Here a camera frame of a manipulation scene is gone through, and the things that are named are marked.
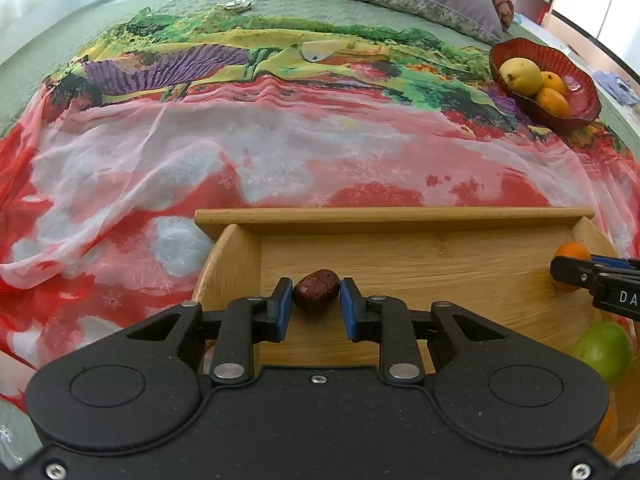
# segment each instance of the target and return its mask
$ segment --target blue gripper pad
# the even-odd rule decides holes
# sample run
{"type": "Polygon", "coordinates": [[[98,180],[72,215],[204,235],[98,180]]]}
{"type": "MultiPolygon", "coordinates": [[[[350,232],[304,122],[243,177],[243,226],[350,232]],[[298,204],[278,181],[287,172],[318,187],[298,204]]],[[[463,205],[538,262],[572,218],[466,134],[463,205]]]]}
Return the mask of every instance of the blue gripper pad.
{"type": "Polygon", "coordinates": [[[609,267],[615,267],[617,269],[630,269],[631,266],[629,262],[626,260],[622,260],[621,258],[606,258],[604,256],[592,256],[592,262],[596,262],[597,264],[603,264],[609,267]]]}
{"type": "Polygon", "coordinates": [[[344,322],[344,331],[347,333],[347,338],[354,341],[356,339],[355,305],[344,280],[340,280],[340,310],[342,311],[342,321],[344,322]]]}
{"type": "Polygon", "coordinates": [[[291,318],[291,308],[293,306],[293,282],[289,280],[287,288],[282,295],[280,304],[278,305],[278,320],[276,327],[278,329],[278,339],[283,341],[287,335],[287,328],[289,327],[289,319],[291,318]]]}

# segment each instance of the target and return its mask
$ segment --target yellow pear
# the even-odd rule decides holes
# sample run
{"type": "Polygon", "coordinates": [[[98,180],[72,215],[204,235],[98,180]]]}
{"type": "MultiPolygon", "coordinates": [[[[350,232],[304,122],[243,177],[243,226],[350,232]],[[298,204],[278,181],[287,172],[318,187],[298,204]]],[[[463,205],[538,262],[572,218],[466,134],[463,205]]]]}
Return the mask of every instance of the yellow pear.
{"type": "Polygon", "coordinates": [[[560,95],[566,95],[566,86],[562,82],[561,77],[554,72],[543,72],[542,73],[542,86],[544,88],[551,88],[555,90],[560,95]]]}
{"type": "Polygon", "coordinates": [[[514,57],[500,67],[500,76],[517,94],[532,97],[542,88],[542,74],[530,59],[514,57]]]}

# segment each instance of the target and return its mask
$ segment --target blue cloth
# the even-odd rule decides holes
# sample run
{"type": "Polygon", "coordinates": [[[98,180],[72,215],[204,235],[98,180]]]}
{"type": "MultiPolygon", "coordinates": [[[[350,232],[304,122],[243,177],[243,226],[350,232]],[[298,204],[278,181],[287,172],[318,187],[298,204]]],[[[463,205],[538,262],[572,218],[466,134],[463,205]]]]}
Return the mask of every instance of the blue cloth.
{"type": "Polygon", "coordinates": [[[640,104],[640,98],[629,88],[629,85],[613,72],[598,70],[593,78],[621,105],[632,106],[640,104]]]}

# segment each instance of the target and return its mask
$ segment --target red date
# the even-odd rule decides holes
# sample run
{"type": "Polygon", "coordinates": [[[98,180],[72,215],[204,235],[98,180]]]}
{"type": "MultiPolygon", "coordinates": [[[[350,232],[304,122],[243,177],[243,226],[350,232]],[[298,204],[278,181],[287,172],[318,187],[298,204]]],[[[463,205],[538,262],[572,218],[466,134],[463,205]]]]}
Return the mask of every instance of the red date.
{"type": "Polygon", "coordinates": [[[293,301],[303,310],[318,311],[340,292],[340,278],[332,270],[320,269],[302,278],[293,288],[293,301]]]}

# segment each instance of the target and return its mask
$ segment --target orange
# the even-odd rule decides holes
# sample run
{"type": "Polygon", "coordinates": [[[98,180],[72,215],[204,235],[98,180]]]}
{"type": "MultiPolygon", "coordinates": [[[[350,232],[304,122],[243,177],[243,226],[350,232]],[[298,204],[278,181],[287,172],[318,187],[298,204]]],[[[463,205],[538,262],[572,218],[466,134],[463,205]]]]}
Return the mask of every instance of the orange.
{"type": "Polygon", "coordinates": [[[536,102],[550,114],[562,118],[571,116],[569,103],[560,92],[557,92],[552,88],[541,88],[540,91],[536,94],[535,99],[536,102]]]}
{"type": "Polygon", "coordinates": [[[562,79],[554,72],[542,73],[542,86],[544,88],[551,88],[563,96],[567,94],[566,86],[564,86],[562,79]]]}
{"type": "MultiPolygon", "coordinates": [[[[589,250],[578,242],[568,242],[561,245],[556,251],[556,254],[554,254],[554,258],[556,256],[567,256],[569,258],[575,258],[576,260],[591,260],[591,253],[589,250]]],[[[579,286],[567,285],[566,283],[556,282],[555,280],[554,286],[560,292],[575,292],[580,289],[579,286]]]]}

